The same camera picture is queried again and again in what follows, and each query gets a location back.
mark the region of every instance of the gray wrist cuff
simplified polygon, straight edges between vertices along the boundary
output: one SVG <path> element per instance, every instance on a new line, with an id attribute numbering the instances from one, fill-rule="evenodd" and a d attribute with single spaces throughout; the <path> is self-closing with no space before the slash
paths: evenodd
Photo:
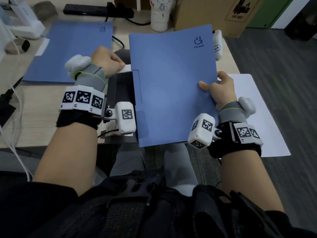
<path id="1" fill-rule="evenodd" d="M 101 67 L 94 64 L 89 64 L 83 70 L 78 71 L 75 74 L 75 85 L 83 85 L 87 87 L 93 87 L 94 89 L 102 92 L 105 88 L 105 72 Z"/>
<path id="2" fill-rule="evenodd" d="M 226 104 L 218 114 L 219 123 L 228 122 L 230 120 L 246 123 L 245 111 L 238 101 Z"/>

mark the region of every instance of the gray pants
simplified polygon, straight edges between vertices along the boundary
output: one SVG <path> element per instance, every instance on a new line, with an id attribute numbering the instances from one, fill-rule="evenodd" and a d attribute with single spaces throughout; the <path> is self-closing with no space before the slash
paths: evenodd
<path id="1" fill-rule="evenodd" d="M 133 170 L 144 170 L 144 157 L 144 148 L 139 148 L 138 144 L 122 144 L 110 176 L 127 175 Z M 198 181 L 185 144 L 164 145 L 163 170 L 167 187 L 174 188 L 185 196 L 192 196 Z"/>

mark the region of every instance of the person's forearm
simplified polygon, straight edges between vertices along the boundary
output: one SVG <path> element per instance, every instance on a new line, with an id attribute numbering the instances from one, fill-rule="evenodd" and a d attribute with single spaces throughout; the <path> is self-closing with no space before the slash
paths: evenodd
<path id="1" fill-rule="evenodd" d="M 258 153 L 253 150 L 233 152 L 222 157 L 222 190 L 241 192 L 266 210 L 284 212 L 277 191 Z"/>
<path id="2" fill-rule="evenodd" d="M 78 195 L 92 187 L 97 156 L 97 133 L 85 124 L 57 128 L 33 181 L 72 187 Z"/>

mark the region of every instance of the person's hand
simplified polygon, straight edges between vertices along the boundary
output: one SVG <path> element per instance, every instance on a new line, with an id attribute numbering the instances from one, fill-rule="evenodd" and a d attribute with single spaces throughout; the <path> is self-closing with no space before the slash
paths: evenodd
<path id="1" fill-rule="evenodd" d="M 224 71 L 217 72 L 217 76 L 221 79 L 218 83 L 208 85 L 203 81 L 200 81 L 198 85 L 202 90 L 210 92 L 212 98 L 217 103 L 216 109 L 220 111 L 226 104 L 237 101 L 237 97 L 233 79 Z"/>
<path id="2" fill-rule="evenodd" d="M 104 46 L 99 46 L 96 51 L 91 55 L 91 63 L 103 69 L 106 77 L 110 77 L 117 72 L 121 71 L 125 63 Z"/>

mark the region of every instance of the black wrist strap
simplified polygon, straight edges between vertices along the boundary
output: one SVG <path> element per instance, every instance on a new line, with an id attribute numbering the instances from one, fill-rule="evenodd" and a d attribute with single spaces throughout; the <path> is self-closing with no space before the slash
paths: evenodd
<path id="1" fill-rule="evenodd" d="M 56 127 L 68 126 L 75 122 L 86 124 L 97 130 L 101 119 L 95 118 L 92 113 L 83 110 L 62 110 L 58 116 Z"/>
<path id="2" fill-rule="evenodd" d="M 258 144 L 240 144 L 229 140 L 218 140 L 216 142 L 212 142 L 207 147 L 207 149 L 210 153 L 210 156 L 214 159 L 222 158 L 226 154 L 240 150 L 254 150 L 259 154 L 260 157 L 262 154 L 261 147 Z"/>

